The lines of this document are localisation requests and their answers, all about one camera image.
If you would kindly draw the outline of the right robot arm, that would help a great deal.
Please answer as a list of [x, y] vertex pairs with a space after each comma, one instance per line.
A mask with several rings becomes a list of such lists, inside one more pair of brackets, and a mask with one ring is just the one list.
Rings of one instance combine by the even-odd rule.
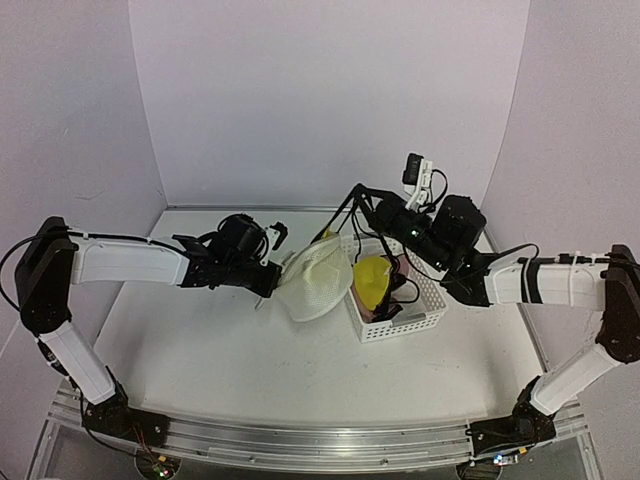
[[565, 403], [612, 369], [638, 361], [639, 265], [627, 246], [511, 260], [513, 249], [476, 249], [486, 219], [468, 197], [446, 196], [429, 219], [390, 191], [358, 184], [351, 195], [373, 232], [442, 273], [438, 285], [462, 305], [564, 305], [602, 315], [592, 343], [530, 381], [509, 415], [469, 425], [475, 456], [510, 454], [554, 439], [555, 415]]

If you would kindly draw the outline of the white mesh laundry bag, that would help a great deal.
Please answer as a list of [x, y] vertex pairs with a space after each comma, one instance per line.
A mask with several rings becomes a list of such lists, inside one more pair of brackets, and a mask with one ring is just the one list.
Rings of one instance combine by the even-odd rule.
[[288, 252], [279, 265], [282, 271], [270, 299], [277, 299], [297, 323], [329, 313], [353, 283], [353, 268], [337, 234]]

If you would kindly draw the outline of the white perforated plastic basket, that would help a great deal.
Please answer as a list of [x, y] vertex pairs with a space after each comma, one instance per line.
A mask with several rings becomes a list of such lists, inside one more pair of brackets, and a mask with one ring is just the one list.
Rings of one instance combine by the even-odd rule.
[[370, 343], [437, 326], [448, 311], [437, 284], [423, 272], [424, 262], [393, 241], [364, 234], [342, 239], [354, 267], [354, 283], [345, 302], [356, 334]]

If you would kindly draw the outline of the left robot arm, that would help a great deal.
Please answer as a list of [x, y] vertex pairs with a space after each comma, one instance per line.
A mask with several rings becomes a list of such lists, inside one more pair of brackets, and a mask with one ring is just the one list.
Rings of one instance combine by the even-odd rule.
[[89, 316], [89, 301], [80, 289], [110, 284], [120, 290], [132, 283], [181, 290], [231, 287], [267, 299], [282, 272], [273, 254], [287, 236], [283, 223], [263, 226], [245, 213], [230, 214], [200, 235], [165, 238], [79, 231], [51, 216], [3, 256], [8, 261], [21, 255], [14, 270], [15, 295], [5, 300], [47, 363], [76, 391], [80, 422], [89, 435], [160, 447], [169, 418], [134, 406], [99, 357], [94, 338], [80, 324]]

